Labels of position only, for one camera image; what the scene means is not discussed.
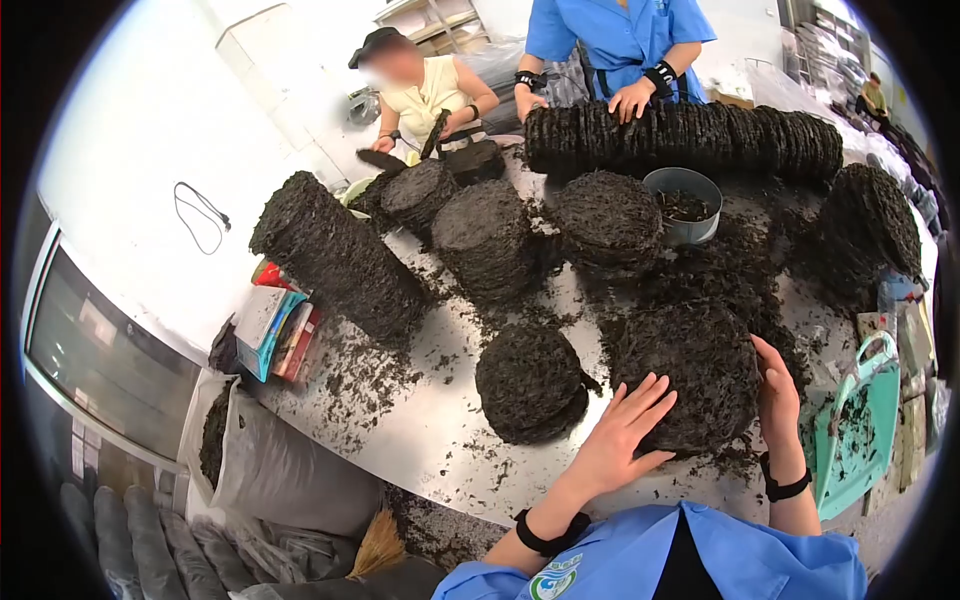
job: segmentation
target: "logo patch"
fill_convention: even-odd
[[[554,600],[570,589],[577,580],[577,567],[583,554],[578,554],[562,563],[550,563],[530,580],[530,596],[533,600]]]

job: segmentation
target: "person's hand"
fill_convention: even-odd
[[[454,132],[473,120],[473,108],[465,107],[455,110],[446,116],[444,130],[440,132],[440,139],[447,139]]]
[[[751,335],[763,382],[760,384],[760,435],[770,450],[770,474],[782,484],[800,480],[806,463],[800,444],[800,395],[777,349]]]
[[[520,123],[527,120],[527,115],[534,107],[546,108],[546,100],[530,91],[527,84],[514,85],[514,98],[516,99],[516,116],[520,118]]]
[[[579,494],[586,503],[601,493],[627,485],[673,458],[674,452],[655,450],[634,460],[640,440],[677,401],[676,392],[663,396],[669,385],[670,378],[666,375],[657,379],[650,373],[627,396],[627,385],[621,383],[558,483],[571,493]]]
[[[620,123],[627,123],[634,118],[634,108],[636,108],[636,118],[643,116],[643,110],[650,102],[650,96],[657,91],[657,86],[646,76],[640,78],[635,84],[621,87],[618,92],[610,98],[610,112],[619,111]]]
[[[392,137],[389,135],[384,135],[382,137],[378,137],[376,141],[371,144],[370,149],[376,152],[388,153],[394,148],[395,145],[396,142],[394,142]]]

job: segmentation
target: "woman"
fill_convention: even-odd
[[[696,0],[534,0],[526,54],[516,73],[520,121],[546,101],[534,94],[544,60],[567,60],[577,39],[596,69],[596,97],[610,103],[620,123],[652,96],[705,103],[690,65],[705,41],[716,39]]]
[[[797,433],[797,389],[777,351],[753,340],[764,374],[759,413],[769,527],[686,501],[630,509],[593,525],[578,513],[673,458],[658,450],[634,460],[639,441],[678,401],[676,392],[664,396],[669,379],[650,373],[629,395],[620,384],[544,499],[517,517],[483,562],[454,569],[434,600],[862,598],[867,577],[856,541],[820,530]]]
[[[380,134],[371,146],[378,152],[394,148],[401,120],[422,147],[443,108],[450,115],[438,148],[462,148],[468,138],[479,141],[485,136],[480,117],[500,104],[496,94],[458,59],[425,59],[417,44],[393,27],[369,34],[348,66],[369,68],[382,83]]]

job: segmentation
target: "black hat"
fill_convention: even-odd
[[[360,59],[364,58],[364,55],[375,50],[384,39],[390,37],[400,36],[400,32],[396,30],[396,27],[381,27],[380,29],[367,34],[363,40],[363,48],[357,48],[356,52],[353,53],[353,57],[350,58],[350,62],[347,63],[347,66],[351,69],[359,68]]]

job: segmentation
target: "blue uniform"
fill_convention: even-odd
[[[610,100],[621,87],[635,84],[674,44],[717,36],[697,0],[630,0],[629,9],[616,0],[534,0],[527,54],[567,60],[577,38],[587,46],[590,64],[606,71],[610,93],[604,93],[594,75],[596,97]],[[692,68],[686,69],[686,79],[686,99],[705,103],[707,95]]]
[[[533,578],[515,568],[464,563],[434,600],[650,600],[684,511],[704,568],[726,600],[863,598],[857,543],[837,534],[797,537],[693,502],[642,506],[595,523]]]

